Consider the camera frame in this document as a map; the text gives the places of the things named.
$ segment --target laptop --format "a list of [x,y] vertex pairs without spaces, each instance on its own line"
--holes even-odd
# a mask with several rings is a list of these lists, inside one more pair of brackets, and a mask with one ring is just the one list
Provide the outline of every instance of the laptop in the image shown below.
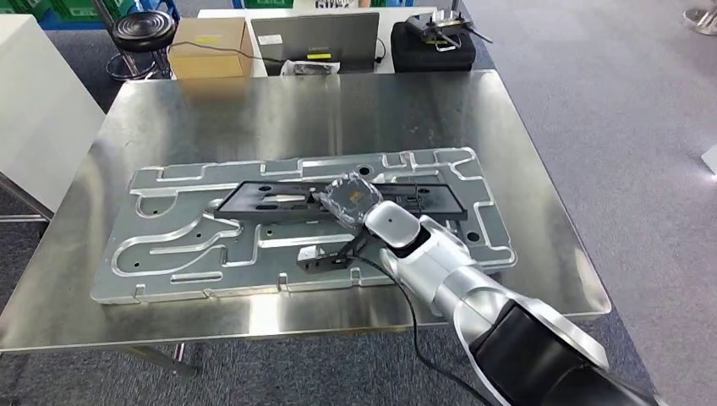
[[[340,73],[373,72],[378,13],[323,14],[286,19],[252,19],[263,58],[340,62]],[[277,76],[282,64],[264,61]]]

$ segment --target black case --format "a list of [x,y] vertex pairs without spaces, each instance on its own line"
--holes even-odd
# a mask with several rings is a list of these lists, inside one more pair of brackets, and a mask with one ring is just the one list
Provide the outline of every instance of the black case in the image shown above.
[[408,31],[407,23],[395,23],[391,31],[391,56],[396,72],[440,72],[471,70],[475,45],[467,33],[459,35],[461,47],[438,52],[434,45],[423,43]]

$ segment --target floor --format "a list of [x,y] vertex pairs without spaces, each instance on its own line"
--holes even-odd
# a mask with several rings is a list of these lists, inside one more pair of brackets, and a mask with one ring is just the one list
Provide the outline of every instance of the floor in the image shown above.
[[717,398],[717,38],[700,0],[466,2],[627,330],[672,405]]
[[[188,16],[228,2],[178,5]],[[622,315],[670,404],[712,404],[715,189],[698,156],[717,142],[708,131],[714,118],[700,109],[714,99],[709,65],[717,57],[709,54],[717,39],[683,29],[683,5],[665,0],[467,6],[495,40],[490,53],[616,304],[581,327],[606,346],[616,374],[651,390]],[[631,24],[627,16],[639,14],[651,19]],[[118,89],[103,72],[114,53],[107,35],[48,36],[107,110]],[[0,195],[0,212],[14,205]],[[36,243],[31,225],[0,226],[3,303]],[[416,362],[408,339],[381,333],[191,344],[189,361],[202,369],[193,381],[125,354],[6,354],[0,395],[72,405],[468,403]],[[424,341],[445,365],[468,373],[446,329],[425,331]]]

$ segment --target aluminum fixture plate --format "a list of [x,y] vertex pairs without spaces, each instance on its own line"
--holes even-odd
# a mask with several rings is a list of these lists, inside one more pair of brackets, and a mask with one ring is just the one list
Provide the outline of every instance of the aluminum fixture plate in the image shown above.
[[[449,184],[468,219],[446,225],[492,274],[516,256],[475,152],[469,148],[296,158],[284,161],[147,167],[135,173],[120,203],[91,296],[132,304],[247,294],[389,284],[378,270],[305,272],[301,248],[337,250],[352,235],[333,221],[284,224],[214,218],[245,180],[329,182],[360,171],[374,183]],[[363,255],[378,260],[377,244]]]

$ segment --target black plastic bracket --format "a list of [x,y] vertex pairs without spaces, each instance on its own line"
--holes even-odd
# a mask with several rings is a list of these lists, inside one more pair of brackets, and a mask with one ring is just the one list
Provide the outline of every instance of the black plastic bracket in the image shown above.
[[[319,201],[328,184],[314,182],[242,182],[214,210],[215,218],[262,223],[312,222],[334,216]],[[392,200],[415,216],[437,222],[468,218],[447,184],[374,184],[384,200]]]
[[301,251],[303,254],[299,253],[296,264],[306,272],[346,269],[352,261],[350,257],[358,255],[371,238],[369,231],[366,228],[361,228],[361,233],[336,252],[323,253],[320,250],[320,245],[304,247],[304,250]]

